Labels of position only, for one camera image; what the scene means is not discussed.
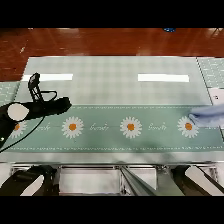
wire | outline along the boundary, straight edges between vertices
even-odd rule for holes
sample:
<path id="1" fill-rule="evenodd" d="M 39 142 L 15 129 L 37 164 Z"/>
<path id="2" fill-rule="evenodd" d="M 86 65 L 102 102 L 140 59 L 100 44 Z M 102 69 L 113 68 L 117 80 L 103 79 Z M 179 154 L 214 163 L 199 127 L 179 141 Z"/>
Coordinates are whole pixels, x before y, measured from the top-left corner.
<path id="1" fill-rule="evenodd" d="M 5 147 L 4 149 L 1 149 L 1 150 L 0 150 L 0 153 L 4 152 L 4 151 L 7 150 L 8 148 L 10 148 L 10 147 L 16 145 L 17 143 L 19 143 L 19 142 L 21 142 L 22 140 L 24 140 L 25 138 L 27 138 L 30 134 L 32 134 L 32 133 L 38 128 L 38 126 L 43 122 L 44 118 L 45 118 L 45 116 L 42 117 L 42 119 L 40 120 L 40 122 L 39 122 L 39 123 L 38 123 L 38 124 L 37 124 L 37 125 L 36 125 L 36 126 L 29 132 L 29 133 L 28 133 L 28 134 L 26 134 L 23 138 L 21 138 L 21 139 L 19 139 L 18 141 L 12 143 L 11 145 Z"/>

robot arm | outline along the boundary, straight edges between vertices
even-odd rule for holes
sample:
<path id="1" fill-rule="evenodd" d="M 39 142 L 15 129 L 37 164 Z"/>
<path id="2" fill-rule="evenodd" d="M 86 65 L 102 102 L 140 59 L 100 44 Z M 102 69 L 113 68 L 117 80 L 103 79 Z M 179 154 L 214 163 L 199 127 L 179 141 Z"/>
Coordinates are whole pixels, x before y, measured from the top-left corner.
<path id="1" fill-rule="evenodd" d="M 54 100 L 57 96 L 56 91 L 40 91 L 38 86 L 40 83 L 39 79 L 40 74 L 35 73 L 30 77 L 28 82 L 33 102 L 13 102 L 0 107 L 0 148 L 19 122 L 55 114 L 59 115 L 71 107 L 68 97 Z M 41 93 L 50 92 L 54 92 L 55 96 L 49 101 L 44 101 Z"/>

daisy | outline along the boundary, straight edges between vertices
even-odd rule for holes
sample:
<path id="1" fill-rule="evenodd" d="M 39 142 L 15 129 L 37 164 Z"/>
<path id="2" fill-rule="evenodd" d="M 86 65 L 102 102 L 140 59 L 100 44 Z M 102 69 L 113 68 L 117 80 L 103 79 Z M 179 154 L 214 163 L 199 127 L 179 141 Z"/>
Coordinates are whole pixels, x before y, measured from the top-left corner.
<path id="1" fill-rule="evenodd" d="M 123 131 L 123 135 L 126 135 L 126 138 L 135 138 L 141 134 L 142 130 L 140 121 L 134 117 L 123 119 L 120 127 L 120 131 Z"/>
<path id="2" fill-rule="evenodd" d="M 194 138 L 198 134 L 198 127 L 187 117 L 182 117 L 178 121 L 177 127 L 182 131 L 182 135 L 188 138 Z"/>
<path id="3" fill-rule="evenodd" d="M 10 135 L 11 138 L 17 138 L 18 136 L 22 135 L 23 131 L 26 130 L 26 126 L 26 121 L 18 123 Z"/>
<path id="4" fill-rule="evenodd" d="M 76 136 L 82 134 L 81 131 L 83 130 L 83 126 L 83 121 L 78 117 L 69 117 L 65 122 L 63 122 L 63 135 L 66 135 L 66 138 L 75 138 Z"/>

wooden floor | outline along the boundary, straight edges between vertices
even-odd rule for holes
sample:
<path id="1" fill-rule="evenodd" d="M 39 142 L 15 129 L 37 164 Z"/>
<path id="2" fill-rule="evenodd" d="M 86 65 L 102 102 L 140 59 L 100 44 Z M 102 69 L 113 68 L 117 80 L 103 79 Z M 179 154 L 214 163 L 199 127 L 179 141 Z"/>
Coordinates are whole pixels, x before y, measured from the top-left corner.
<path id="1" fill-rule="evenodd" d="M 20 80 L 30 56 L 161 55 L 224 57 L 224 29 L 0 29 L 0 81 Z"/>

light blue cloth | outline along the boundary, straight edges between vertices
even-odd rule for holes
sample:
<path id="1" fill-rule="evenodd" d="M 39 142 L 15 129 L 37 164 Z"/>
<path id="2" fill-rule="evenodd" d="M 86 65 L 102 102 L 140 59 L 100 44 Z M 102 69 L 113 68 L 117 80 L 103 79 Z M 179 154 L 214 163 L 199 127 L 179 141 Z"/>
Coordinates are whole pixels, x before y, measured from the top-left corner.
<path id="1" fill-rule="evenodd" d="M 193 108 L 189 118 L 198 127 L 219 127 L 224 124 L 224 104 Z"/>

